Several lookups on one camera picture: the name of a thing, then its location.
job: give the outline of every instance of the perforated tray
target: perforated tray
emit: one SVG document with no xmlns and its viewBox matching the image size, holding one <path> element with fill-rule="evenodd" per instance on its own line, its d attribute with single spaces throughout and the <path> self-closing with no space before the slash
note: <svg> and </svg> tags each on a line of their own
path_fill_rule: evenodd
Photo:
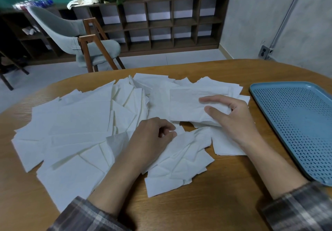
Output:
<svg viewBox="0 0 332 231">
<path fill-rule="evenodd" d="M 332 96 L 311 82 L 255 83 L 250 92 L 308 179 L 332 186 Z"/>
</svg>

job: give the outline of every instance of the person's left hand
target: person's left hand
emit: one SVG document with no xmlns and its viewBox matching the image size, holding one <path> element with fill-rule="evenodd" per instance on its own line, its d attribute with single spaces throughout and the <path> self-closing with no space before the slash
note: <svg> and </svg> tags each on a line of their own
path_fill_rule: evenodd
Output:
<svg viewBox="0 0 332 231">
<path fill-rule="evenodd" d="M 176 137 L 175 126 L 165 119 L 154 117 L 139 123 L 122 157 L 139 172 L 144 171 Z"/>
</svg>

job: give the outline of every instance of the gray wall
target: gray wall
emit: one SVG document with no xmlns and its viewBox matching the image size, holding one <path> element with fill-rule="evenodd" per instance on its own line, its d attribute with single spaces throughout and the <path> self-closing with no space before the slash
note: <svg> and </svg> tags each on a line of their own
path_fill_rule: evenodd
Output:
<svg viewBox="0 0 332 231">
<path fill-rule="evenodd" d="M 230 0 L 220 43 L 233 58 L 270 46 L 292 0 Z"/>
<path fill-rule="evenodd" d="M 332 0 L 299 0 L 273 58 L 332 78 Z"/>
</svg>

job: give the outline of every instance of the electrical outlet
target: electrical outlet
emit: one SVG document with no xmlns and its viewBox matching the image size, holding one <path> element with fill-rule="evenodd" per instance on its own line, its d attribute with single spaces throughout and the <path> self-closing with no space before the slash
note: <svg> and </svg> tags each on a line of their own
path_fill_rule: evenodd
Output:
<svg viewBox="0 0 332 231">
<path fill-rule="evenodd" d="M 258 57 L 260 59 L 267 60 L 269 53 L 272 53 L 272 50 L 266 46 L 262 46 L 261 50 L 259 51 Z"/>
</svg>

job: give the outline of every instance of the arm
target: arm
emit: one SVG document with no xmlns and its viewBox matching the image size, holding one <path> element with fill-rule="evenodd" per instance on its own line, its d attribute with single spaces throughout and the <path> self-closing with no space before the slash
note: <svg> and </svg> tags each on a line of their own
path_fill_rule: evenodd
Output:
<svg viewBox="0 0 332 231">
<path fill-rule="evenodd" d="M 139 174 L 176 136 L 169 130 L 175 130 L 175 126 L 167 120 L 155 117 L 141 121 L 127 148 L 88 200 L 74 199 L 49 230 L 128 230 L 116 221 L 118 213 Z"/>
<path fill-rule="evenodd" d="M 244 101 L 213 95 L 200 98 L 200 102 L 220 102 L 232 109 L 226 115 L 205 107 L 247 154 L 275 200 L 263 209 L 273 230 L 332 230 L 331 199 L 319 183 L 309 183 L 264 141 Z"/>
</svg>

